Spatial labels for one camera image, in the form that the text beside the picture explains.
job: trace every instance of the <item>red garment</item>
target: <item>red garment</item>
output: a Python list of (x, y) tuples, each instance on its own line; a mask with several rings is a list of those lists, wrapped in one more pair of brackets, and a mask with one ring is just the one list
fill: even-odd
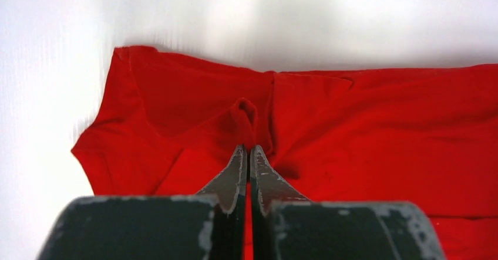
[(312, 200), (409, 200), (449, 260), (498, 259), (498, 65), (259, 73), (118, 48), (72, 152), (96, 195), (193, 194), (242, 143)]

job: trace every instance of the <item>red fabric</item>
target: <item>red fabric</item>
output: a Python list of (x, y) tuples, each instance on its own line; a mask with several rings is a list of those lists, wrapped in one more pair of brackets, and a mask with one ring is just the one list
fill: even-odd
[(259, 73), (117, 48), (72, 152), (96, 195), (193, 194), (242, 143), (313, 200), (408, 200), (449, 260), (498, 259), (498, 65)]

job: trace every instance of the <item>white surface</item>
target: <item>white surface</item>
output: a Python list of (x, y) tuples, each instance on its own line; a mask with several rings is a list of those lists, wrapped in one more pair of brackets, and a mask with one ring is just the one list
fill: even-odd
[(498, 62), (498, 0), (0, 0), (0, 259), (34, 259), (91, 194), (69, 150), (114, 46), (258, 70)]

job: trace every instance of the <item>red shirt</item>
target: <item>red shirt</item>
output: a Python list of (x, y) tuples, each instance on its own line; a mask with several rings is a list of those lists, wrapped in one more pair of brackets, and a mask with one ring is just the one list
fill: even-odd
[(117, 48), (72, 152), (96, 195), (194, 194), (238, 144), (312, 200), (408, 200), (449, 260), (498, 259), (498, 65), (260, 73)]

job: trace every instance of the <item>red cloth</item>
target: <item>red cloth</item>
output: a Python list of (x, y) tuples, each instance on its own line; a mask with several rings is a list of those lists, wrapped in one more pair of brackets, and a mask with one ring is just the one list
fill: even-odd
[(313, 200), (408, 200), (449, 260), (498, 259), (498, 65), (259, 73), (117, 48), (72, 152), (96, 195), (193, 194), (242, 143)]

